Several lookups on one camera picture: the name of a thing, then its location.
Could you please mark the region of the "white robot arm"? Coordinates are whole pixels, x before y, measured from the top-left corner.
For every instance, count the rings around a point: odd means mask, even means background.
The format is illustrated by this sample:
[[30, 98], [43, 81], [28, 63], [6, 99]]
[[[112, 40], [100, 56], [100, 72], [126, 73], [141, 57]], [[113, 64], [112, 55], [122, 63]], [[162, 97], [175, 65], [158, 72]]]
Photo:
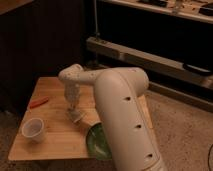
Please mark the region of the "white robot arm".
[[139, 97], [149, 79], [137, 67], [86, 71], [74, 64], [59, 73], [65, 98], [79, 98], [78, 86], [91, 85], [95, 108], [118, 171], [168, 171], [145, 119]]

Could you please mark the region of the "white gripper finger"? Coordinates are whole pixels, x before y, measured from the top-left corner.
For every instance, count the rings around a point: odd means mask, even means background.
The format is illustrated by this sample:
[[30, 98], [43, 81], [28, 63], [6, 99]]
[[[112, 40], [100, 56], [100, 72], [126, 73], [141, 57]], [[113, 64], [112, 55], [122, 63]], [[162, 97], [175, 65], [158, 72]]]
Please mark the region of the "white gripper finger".
[[75, 103], [71, 103], [70, 106], [69, 106], [69, 111], [70, 111], [70, 112], [75, 111], [76, 106], [77, 106], [77, 105], [76, 105]]

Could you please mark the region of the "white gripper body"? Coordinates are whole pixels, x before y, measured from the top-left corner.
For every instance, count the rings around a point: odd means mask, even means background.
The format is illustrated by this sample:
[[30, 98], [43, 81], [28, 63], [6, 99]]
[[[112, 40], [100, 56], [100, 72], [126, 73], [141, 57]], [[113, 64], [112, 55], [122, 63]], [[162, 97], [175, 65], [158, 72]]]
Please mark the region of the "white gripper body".
[[67, 84], [64, 91], [65, 99], [73, 105], [76, 105], [80, 97], [80, 87], [78, 84]]

